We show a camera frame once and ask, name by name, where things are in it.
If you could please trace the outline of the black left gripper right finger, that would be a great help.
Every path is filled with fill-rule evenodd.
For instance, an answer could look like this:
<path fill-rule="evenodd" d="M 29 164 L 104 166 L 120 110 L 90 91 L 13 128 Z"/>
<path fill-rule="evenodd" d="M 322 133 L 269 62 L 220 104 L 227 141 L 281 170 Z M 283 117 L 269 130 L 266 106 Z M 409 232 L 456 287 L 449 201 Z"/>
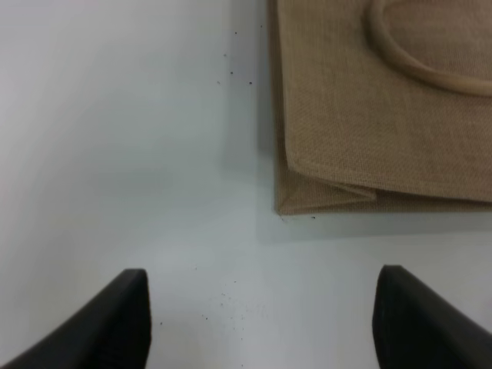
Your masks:
<path fill-rule="evenodd" d="M 372 334 L 380 368 L 491 367 L 491 333 L 400 265 L 378 275 Z"/>

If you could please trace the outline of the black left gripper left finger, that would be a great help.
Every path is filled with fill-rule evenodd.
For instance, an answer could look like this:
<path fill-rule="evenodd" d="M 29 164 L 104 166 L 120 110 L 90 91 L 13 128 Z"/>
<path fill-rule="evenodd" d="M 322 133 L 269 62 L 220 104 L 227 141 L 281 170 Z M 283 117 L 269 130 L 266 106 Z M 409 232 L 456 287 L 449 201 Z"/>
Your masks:
<path fill-rule="evenodd" d="M 145 368 L 150 346 L 148 275 L 126 269 L 3 368 Z"/>

